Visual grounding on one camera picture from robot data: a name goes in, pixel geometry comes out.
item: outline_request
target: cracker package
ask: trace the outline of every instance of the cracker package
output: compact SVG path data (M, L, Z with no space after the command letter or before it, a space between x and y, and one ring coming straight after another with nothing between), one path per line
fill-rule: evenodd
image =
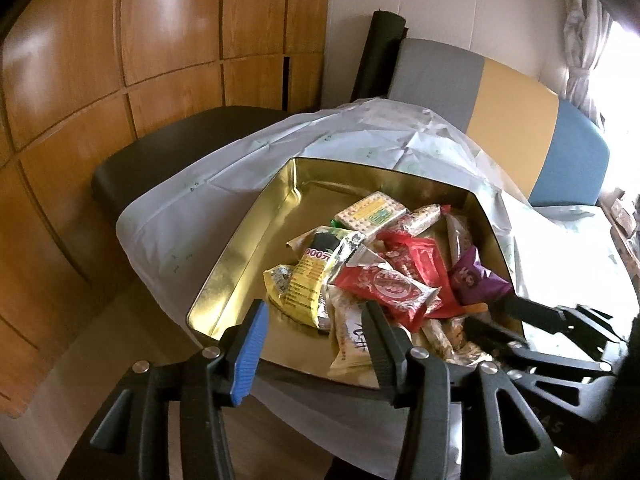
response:
M340 211L334 219L348 229L373 237L405 212L406 208L401 203L377 191Z

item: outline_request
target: snack wrapper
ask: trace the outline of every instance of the snack wrapper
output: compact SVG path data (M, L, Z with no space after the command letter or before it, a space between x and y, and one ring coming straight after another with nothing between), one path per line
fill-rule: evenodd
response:
M357 246L361 241L365 239L365 236L361 233L353 234L354 231L350 229L343 229L339 227L329 227L326 225L321 225L319 227L314 227L311 231L307 231L300 236L296 236L293 240L289 240L287 245L291 248L298 259L302 258L302 255L305 253L306 248L311 245L311 242L314 239L314 235L316 233L331 233L338 240L342 240L344 237L351 237L354 247Z
M326 285L364 238L355 231L319 228L291 273L282 311L297 322L328 331Z
M349 229L372 237L405 212L406 208L401 203L377 191L340 211L334 219Z
M476 246L471 246L453 265L449 281L458 301L463 305L491 303L513 292L511 283L482 266Z
M291 265L278 265L273 269L265 270L262 274L267 296L279 309L282 309L284 296L289 290L293 269Z
M376 238L385 240L394 235L417 236L434 225L443 212L448 212L450 206L439 206L438 204L426 205L421 208L403 214L393 224L381 229Z
M491 361L489 354L466 340L462 330L463 319L464 317L448 321L425 319L422 332L436 354L447 363L471 367L482 361Z
M396 234L388 237L385 244L392 248L385 253L385 258L395 270L427 286L440 288L429 317L452 317L465 313L451 289L436 240Z
M362 331L362 309L366 301L337 286L329 285L327 291L334 307L334 329L339 348L329 368L345 370L370 365L371 355Z
M371 252L359 247L334 278L333 284L366 300L385 305L393 318L409 332L418 332L439 288L412 280Z
M473 244L469 232L468 221L465 216L458 213L445 213L447 221L447 233L449 235L449 250L451 251L451 264L455 264L462 254L469 250Z

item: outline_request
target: black chair seat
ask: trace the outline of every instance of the black chair seat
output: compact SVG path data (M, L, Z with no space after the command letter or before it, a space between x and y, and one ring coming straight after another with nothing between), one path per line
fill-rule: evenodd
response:
M115 224L130 203L169 177L234 140L288 116L280 110L229 106L169 124L105 160L92 179L94 197Z

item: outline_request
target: wooden cabinet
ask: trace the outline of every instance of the wooden cabinet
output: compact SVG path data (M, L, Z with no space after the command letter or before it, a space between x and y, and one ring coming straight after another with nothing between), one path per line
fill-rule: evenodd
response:
M95 169L132 142L124 97L111 97L20 154L27 180L76 264L109 298L133 277L91 194Z
M47 231L18 169L0 170L0 405L17 415L96 314L96 300Z
M122 0L127 84L220 58L220 0Z
M287 0L285 53L322 52L329 0Z
M286 0L222 0L225 58L282 53Z
M198 112L222 106L218 63L171 72L129 91L138 136Z
M292 54L289 58L289 106L292 113L313 110L320 105L322 53Z
M134 276L96 167L209 108L317 106L327 1L28 3L0 56L0 411Z
M115 92L115 0L32 0L2 46L2 85L15 145Z
M0 168L9 160L10 153L9 139L6 136L6 129L2 124L2 119L0 119Z
M282 110L282 56L225 61L225 104Z

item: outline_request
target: yellow snack package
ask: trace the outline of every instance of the yellow snack package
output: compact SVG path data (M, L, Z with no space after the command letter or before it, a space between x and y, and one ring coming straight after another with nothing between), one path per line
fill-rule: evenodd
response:
M273 269L265 270L262 274L269 299L280 309L282 309L284 296L289 290L293 269L292 265L278 265Z
M317 233L331 233L335 235L338 240L342 240L344 237L353 237L353 231L350 229L342 229L340 227L329 227L327 225L321 225L318 227L314 227L311 231L307 231L306 233L301 234L300 236L296 236L293 240L289 240L287 245L291 248L293 253L296 255L298 259L302 258L305 253L306 248L311 245L311 242L314 239L314 236Z
M326 309L326 285L334 270L344 263L363 241L361 233L339 234L318 230L300 261L293 269L282 311L297 322L329 330L331 320Z

